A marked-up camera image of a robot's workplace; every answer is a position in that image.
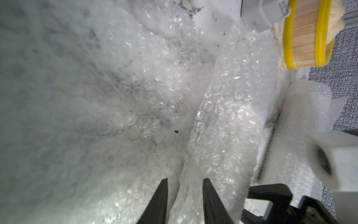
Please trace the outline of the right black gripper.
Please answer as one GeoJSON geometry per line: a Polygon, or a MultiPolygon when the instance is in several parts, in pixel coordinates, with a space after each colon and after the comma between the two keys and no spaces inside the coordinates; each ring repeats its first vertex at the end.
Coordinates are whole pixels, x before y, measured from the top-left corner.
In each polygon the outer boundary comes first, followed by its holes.
{"type": "Polygon", "coordinates": [[[248,199],[268,201],[264,216],[256,216],[243,210],[241,222],[244,224],[336,224],[337,220],[324,205],[311,197],[303,196],[299,206],[291,206],[293,194],[282,183],[251,186],[248,199]]]}

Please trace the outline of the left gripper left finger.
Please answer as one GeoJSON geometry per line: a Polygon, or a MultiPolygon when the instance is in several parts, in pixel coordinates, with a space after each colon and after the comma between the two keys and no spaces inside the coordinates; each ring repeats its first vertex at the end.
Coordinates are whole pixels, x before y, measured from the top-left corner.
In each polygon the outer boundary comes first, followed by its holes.
{"type": "Polygon", "coordinates": [[[162,179],[137,224],[166,224],[168,178],[162,179]]]}

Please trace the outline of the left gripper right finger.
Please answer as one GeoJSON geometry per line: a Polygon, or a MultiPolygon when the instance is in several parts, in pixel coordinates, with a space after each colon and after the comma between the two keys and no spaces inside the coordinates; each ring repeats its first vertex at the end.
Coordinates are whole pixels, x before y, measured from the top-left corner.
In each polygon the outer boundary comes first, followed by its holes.
{"type": "Polygon", "coordinates": [[[202,196],[205,224],[234,223],[209,178],[203,180],[202,196]]]}

